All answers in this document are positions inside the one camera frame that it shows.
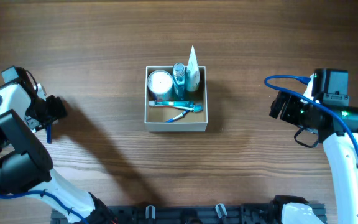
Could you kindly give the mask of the blue white toothbrush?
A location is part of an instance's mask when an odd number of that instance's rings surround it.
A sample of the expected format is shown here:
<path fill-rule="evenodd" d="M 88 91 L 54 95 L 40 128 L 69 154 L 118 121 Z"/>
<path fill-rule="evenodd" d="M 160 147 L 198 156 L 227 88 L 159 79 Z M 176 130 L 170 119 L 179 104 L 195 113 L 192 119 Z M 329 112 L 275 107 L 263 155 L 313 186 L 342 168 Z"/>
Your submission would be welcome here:
<path fill-rule="evenodd" d="M 178 116 L 167 120 L 167 123 L 173 123 L 175 121 L 178 121 L 179 119 L 184 118 L 188 113 L 199 113 L 203 111 L 203 105 L 194 105 L 192 108 L 185 108 L 183 109 L 183 112 L 181 112 Z"/>

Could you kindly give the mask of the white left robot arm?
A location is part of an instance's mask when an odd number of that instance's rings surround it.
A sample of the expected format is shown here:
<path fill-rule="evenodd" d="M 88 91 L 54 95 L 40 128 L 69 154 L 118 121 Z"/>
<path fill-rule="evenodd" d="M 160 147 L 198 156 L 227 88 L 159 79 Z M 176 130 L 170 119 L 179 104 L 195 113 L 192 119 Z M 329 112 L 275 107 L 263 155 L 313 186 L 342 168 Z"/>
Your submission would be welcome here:
<path fill-rule="evenodd" d="M 59 97 L 47 96 L 26 69 L 11 66 L 1 73 L 0 199 L 29 197 L 60 212 L 68 223 L 116 223 L 115 214 L 92 193 L 62 177 L 35 136 L 44 129 L 52 142 L 52 124 L 67 116 Z"/>

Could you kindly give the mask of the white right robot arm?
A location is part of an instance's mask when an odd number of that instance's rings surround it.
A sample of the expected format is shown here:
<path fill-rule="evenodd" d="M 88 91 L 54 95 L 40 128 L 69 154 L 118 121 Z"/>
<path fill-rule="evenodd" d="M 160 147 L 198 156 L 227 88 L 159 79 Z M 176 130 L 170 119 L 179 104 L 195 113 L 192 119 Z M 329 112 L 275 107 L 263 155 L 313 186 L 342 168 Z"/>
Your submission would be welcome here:
<path fill-rule="evenodd" d="M 358 223 L 358 107 L 349 104 L 349 74 L 346 70 L 318 68 L 310 77 L 293 76 L 306 85 L 303 94 L 275 86 L 278 95 L 270 116 L 311 132 L 323 145 L 333 178 L 339 223 Z"/>

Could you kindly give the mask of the teal mouthwash bottle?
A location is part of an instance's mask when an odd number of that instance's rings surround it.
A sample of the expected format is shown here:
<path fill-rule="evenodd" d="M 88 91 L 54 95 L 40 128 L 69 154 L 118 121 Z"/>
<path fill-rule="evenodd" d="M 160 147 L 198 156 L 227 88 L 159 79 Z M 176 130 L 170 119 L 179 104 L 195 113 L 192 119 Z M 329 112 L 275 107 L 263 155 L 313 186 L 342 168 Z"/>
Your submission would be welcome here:
<path fill-rule="evenodd" d="M 185 66 L 182 63 L 176 63 L 173 66 L 173 84 L 177 100 L 185 99 Z"/>

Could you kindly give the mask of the blue disposable razor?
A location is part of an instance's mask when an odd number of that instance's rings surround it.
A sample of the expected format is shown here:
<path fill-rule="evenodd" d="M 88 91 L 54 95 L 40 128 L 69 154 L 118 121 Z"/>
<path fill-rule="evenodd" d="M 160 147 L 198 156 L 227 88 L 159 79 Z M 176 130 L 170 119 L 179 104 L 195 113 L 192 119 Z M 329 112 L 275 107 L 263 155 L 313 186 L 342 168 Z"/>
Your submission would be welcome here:
<path fill-rule="evenodd" d="M 48 144 L 51 144 L 52 143 L 52 124 L 46 125 L 45 130 L 46 130 L 46 134 L 47 134 L 46 142 Z"/>

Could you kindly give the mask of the white lotion tube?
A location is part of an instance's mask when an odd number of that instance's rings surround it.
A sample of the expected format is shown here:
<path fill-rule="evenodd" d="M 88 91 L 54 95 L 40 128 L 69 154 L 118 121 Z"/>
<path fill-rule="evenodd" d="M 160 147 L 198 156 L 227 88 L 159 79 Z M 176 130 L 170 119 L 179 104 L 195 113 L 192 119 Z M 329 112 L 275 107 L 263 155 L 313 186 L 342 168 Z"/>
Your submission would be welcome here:
<path fill-rule="evenodd" d="M 189 92 L 195 92 L 200 84 L 200 71 L 198 67 L 198 61 L 196 58 L 195 48 L 191 47 L 191 52 L 186 68 L 186 90 Z"/>

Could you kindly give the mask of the clear cotton bud jar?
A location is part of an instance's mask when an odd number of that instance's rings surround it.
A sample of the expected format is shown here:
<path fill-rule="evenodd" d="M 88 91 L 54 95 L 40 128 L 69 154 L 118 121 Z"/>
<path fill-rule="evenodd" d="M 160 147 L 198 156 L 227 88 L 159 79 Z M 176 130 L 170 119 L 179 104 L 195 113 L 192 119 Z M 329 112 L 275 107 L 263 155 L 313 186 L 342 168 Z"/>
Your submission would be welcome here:
<path fill-rule="evenodd" d="M 147 78 L 147 88 L 153 99 L 168 101 L 173 96 L 172 76 L 165 70 L 153 71 Z"/>

